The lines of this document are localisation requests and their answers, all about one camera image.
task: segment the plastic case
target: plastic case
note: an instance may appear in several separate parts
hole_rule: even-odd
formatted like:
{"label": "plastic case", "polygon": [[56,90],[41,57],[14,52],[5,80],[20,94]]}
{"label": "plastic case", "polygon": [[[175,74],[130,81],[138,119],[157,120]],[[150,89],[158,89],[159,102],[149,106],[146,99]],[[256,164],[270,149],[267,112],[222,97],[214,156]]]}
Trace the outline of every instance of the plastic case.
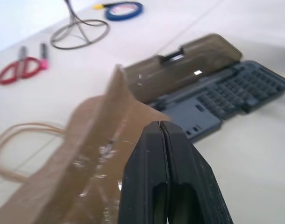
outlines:
{"label": "plastic case", "polygon": [[285,78],[241,57],[224,38],[208,35],[126,68],[129,88],[195,142],[223,120],[249,113],[285,91]]}

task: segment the case latch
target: case latch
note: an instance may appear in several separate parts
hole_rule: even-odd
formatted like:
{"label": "case latch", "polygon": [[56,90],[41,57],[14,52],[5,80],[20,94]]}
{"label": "case latch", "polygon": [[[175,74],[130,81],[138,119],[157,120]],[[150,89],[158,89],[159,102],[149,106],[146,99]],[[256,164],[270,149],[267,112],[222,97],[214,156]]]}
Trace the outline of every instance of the case latch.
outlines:
{"label": "case latch", "polygon": [[163,63],[167,63],[167,62],[173,62],[176,61],[182,57],[184,57],[184,49],[182,47],[179,48],[178,51],[173,52],[167,56],[163,56],[163,55],[158,55],[159,61],[161,64]]}

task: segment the blue tape roll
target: blue tape roll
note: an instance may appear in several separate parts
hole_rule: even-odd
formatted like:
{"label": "blue tape roll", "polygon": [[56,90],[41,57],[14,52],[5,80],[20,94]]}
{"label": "blue tape roll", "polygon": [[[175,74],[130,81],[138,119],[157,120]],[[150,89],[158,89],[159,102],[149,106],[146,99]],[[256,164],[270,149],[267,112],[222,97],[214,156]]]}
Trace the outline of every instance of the blue tape roll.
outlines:
{"label": "blue tape roll", "polygon": [[143,12],[143,5],[138,2],[127,2],[109,7],[105,12],[106,19],[122,21],[138,16]]}

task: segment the white surface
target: white surface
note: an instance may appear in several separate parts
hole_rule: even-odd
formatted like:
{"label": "white surface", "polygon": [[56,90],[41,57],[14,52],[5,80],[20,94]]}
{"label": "white surface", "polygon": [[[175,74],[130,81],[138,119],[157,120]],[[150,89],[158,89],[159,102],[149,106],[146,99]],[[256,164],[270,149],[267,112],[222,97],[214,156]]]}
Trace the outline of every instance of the white surface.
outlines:
{"label": "white surface", "polygon": [[[76,11],[96,0],[71,0]],[[0,1],[0,51],[68,16],[64,0]]]}
{"label": "white surface", "polygon": [[[155,53],[168,53],[211,32],[223,35],[245,58],[285,77],[285,1],[141,2],[146,6],[143,15],[111,22],[110,34],[99,43],[73,51],[50,48],[48,71],[0,86],[0,132],[26,121],[64,126],[82,100],[104,91],[116,63],[128,65]],[[101,18],[102,12],[88,10],[81,16]],[[0,69],[16,59],[22,44],[29,47],[32,56],[39,56],[38,43],[47,42],[55,29],[1,52]],[[98,32],[86,30],[92,35]],[[19,168],[29,174],[60,144],[59,139],[37,134],[25,134],[15,141],[17,146],[8,145],[0,162],[17,168],[31,156],[32,149],[40,150]],[[220,131],[195,146],[212,166],[235,224],[285,224],[285,95],[249,115],[225,122]],[[0,206],[18,187],[0,179]]]}

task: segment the wire stand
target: wire stand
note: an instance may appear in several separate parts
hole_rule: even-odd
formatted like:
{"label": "wire stand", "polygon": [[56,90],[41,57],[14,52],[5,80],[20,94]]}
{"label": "wire stand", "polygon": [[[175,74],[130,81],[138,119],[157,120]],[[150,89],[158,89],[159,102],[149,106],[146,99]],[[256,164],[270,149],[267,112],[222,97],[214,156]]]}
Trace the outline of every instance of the wire stand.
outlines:
{"label": "wire stand", "polygon": [[[94,44],[100,40],[102,40],[108,33],[110,30],[110,26],[107,22],[103,21],[103,20],[81,20],[75,13],[75,11],[73,10],[70,0],[64,0],[68,9],[69,9],[69,13],[70,13],[70,22],[68,25],[61,27],[60,29],[58,29],[50,38],[50,43],[53,47],[57,48],[57,49],[61,49],[61,50],[73,50],[73,49],[78,49],[78,48],[83,48],[86,46],[89,46],[91,44]],[[98,24],[90,24],[88,22],[97,22]],[[105,31],[96,39],[90,41],[87,37],[87,35],[85,34],[84,30],[81,27],[81,24],[85,24],[91,27],[100,27],[100,26],[106,26]],[[84,44],[82,45],[78,45],[78,46],[73,46],[73,47],[59,47],[56,44],[60,41],[62,41],[64,38],[66,38],[72,31],[72,29],[77,26],[78,29],[80,30],[82,37],[79,37],[80,39],[83,39],[85,41]]]}

